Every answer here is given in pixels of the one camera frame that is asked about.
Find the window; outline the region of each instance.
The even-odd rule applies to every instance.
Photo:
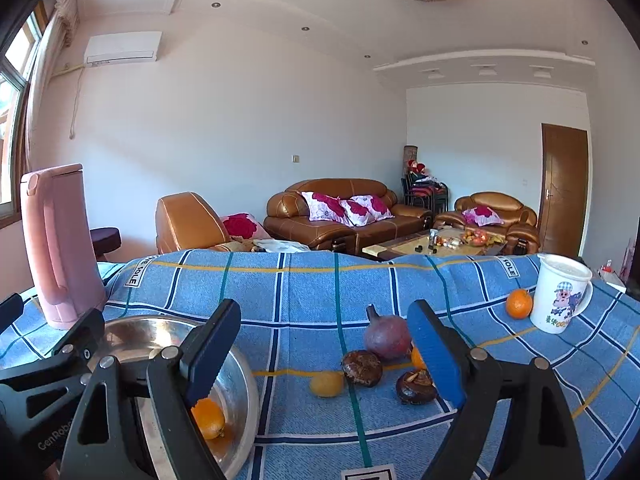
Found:
[[[18,212],[18,125],[41,38],[32,14],[0,57],[0,227]]]

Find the white wall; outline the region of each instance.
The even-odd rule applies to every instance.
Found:
[[[593,126],[593,201],[584,258],[620,270],[640,218],[640,51],[606,0],[580,0],[588,15],[596,79],[589,92]]]
[[[461,196],[500,191],[538,211],[542,123],[590,131],[585,93],[505,83],[407,91],[408,143],[447,184],[451,206]]]
[[[33,286],[22,222],[0,230],[0,301]]]
[[[159,197],[192,190],[221,215],[258,220],[267,200],[306,178],[374,178],[398,189],[404,95],[375,76],[221,18],[175,13],[84,22],[59,65],[90,36],[162,30],[158,62],[52,79],[33,143],[38,167],[80,162],[90,226],[116,226],[128,260],[156,251]],[[293,164],[291,156],[300,156]]]

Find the pink kettle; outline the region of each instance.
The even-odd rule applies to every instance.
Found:
[[[20,200],[42,312],[50,326],[66,330],[107,300],[86,219],[82,164],[27,173]]]

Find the stainless steel bowl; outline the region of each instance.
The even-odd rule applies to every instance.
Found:
[[[94,370],[105,355],[120,362],[148,359],[155,349],[179,346],[199,323],[172,316],[131,316],[108,321],[104,338],[89,362]],[[209,397],[225,413],[225,436],[207,441],[228,480],[240,471],[254,444],[258,426],[258,389],[251,369],[235,346],[226,356]],[[138,399],[142,425],[151,459],[160,480],[175,479],[164,451],[158,423],[149,399]]]

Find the blue gripper pad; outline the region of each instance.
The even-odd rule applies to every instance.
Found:
[[[180,345],[180,374],[187,379],[184,400],[189,408],[207,397],[240,331],[240,305],[223,300],[209,320],[189,332]]]
[[[414,301],[409,305],[406,316],[409,332],[429,369],[429,374],[433,378],[438,393],[443,399],[460,409],[466,399],[462,389],[460,366],[443,343],[432,322],[427,318],[423,307],[431,311],[431,307],[424,300]],[[444,329],[433,311],[431,311],[431,315],[435,318],[435,322],[440,324],[440,328]]]

